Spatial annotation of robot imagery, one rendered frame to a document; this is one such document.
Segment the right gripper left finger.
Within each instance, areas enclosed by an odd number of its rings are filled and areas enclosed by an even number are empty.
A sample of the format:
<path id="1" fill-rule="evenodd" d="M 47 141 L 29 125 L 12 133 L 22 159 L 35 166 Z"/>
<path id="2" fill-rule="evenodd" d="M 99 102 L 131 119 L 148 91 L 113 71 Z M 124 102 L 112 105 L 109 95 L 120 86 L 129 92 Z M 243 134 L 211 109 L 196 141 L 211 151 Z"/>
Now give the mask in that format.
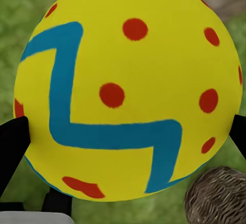
<path id="1" fill-rule="evenodd" d="M 0 126 L 0 197 L 30 142 L 26 116 L 12 119 Z"/>

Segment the easter egg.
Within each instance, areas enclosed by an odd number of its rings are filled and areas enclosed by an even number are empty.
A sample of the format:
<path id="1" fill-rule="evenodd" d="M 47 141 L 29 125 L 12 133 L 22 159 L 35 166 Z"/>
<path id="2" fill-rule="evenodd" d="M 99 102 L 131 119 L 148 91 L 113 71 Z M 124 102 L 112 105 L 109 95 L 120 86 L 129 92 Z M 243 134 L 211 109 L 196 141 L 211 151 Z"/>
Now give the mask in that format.
<path id="1" fill-rule="evenodd" d="M 242 71 L 203 0 L 57 0 L 17 70 L 13 119 L 50 187 L 111 202 L 165 190 L 226 141 Z"/>

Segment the wicker basket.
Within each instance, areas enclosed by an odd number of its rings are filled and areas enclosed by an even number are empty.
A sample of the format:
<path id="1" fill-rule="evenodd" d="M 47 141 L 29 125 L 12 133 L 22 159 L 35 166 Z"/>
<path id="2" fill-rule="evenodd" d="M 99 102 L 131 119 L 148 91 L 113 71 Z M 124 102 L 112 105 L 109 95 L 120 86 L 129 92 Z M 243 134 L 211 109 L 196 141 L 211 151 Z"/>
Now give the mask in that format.
<path id="1" fill-rule="evenodd" d="M 188 224 L 246 224 L 246 174 L 211 168 L 190 184 L 184 207 Z"/>

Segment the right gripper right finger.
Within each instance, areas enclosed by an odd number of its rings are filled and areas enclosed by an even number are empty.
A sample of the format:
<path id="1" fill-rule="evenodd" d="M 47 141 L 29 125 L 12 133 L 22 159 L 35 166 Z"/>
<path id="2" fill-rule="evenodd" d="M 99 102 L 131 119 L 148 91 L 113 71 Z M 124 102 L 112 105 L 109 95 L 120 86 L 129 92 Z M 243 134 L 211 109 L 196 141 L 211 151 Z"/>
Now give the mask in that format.
<path id="1" fill-rule="evenodd" d="M 241 153 L 246 159 L 246 117 L 235 115 L 231 131 L 229 133 Z"/>

